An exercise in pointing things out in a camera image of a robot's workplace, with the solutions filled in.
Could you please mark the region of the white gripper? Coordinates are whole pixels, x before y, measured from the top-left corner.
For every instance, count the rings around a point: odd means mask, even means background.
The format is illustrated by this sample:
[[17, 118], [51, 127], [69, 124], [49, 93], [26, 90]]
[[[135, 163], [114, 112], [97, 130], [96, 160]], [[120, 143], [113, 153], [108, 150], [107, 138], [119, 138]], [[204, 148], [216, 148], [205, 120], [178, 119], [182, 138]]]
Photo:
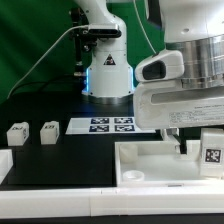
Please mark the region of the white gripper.
[[179, 80], [139, 83], [133, 107], [140, 129], [163, 129], [163, 140], [180, 153], [178, 128], [224, 124], [224, 86], [186, 90]]

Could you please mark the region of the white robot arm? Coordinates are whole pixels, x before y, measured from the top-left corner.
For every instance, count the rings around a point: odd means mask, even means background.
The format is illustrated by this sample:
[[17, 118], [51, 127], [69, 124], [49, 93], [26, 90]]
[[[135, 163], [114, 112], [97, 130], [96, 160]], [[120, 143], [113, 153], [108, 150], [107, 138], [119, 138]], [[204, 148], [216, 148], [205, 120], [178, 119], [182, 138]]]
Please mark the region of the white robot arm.
[[[107, 9], [117, 0], [74, 0], [101, 37], [89, 67], [88, 94], [122, 97], [130, 88], [125, 25]], [[144, 0], [149, 22], [164, 32], [164, 49], [135, 68], [136, 124], [143, 130], [224, 124], [224, 0]]]

